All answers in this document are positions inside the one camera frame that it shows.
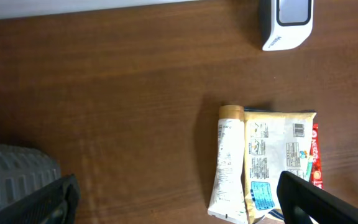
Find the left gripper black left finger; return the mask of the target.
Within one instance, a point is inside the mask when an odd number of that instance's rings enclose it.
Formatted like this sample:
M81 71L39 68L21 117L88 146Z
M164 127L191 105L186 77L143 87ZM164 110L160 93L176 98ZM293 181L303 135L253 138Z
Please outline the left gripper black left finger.
M0 224L74 224L80 200L75 175L66 175L0 211Z

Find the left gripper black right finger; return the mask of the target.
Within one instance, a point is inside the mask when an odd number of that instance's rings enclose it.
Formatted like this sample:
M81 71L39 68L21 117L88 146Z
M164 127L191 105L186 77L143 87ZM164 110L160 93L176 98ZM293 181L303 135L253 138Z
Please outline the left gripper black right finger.
M358 224L358 208L289 171L280 174L277 197L285 223Z

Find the red coffee stick sachet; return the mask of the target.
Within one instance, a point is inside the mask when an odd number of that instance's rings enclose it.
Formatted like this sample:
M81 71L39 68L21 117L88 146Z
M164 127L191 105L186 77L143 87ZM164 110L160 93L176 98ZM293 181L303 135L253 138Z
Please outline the red coffee stick sachet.
M312 166L311 166L311 174L310 174L310 182L314 186L316 186L320 189L324 189L323 171L322 171L322 166L321 166L321 156L320 156L318 137L319 137L318 124L316 123L313 125L311 149L310 149L310 155L313 157Z

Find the yellow snack packet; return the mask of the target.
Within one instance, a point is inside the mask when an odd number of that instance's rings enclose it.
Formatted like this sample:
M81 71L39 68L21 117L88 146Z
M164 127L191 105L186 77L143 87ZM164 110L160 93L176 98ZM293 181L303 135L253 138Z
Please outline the yellow snack packet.
M289 171L309 181L314 111L244 110L245 203L249 223L283 220L277 196L280 174Z

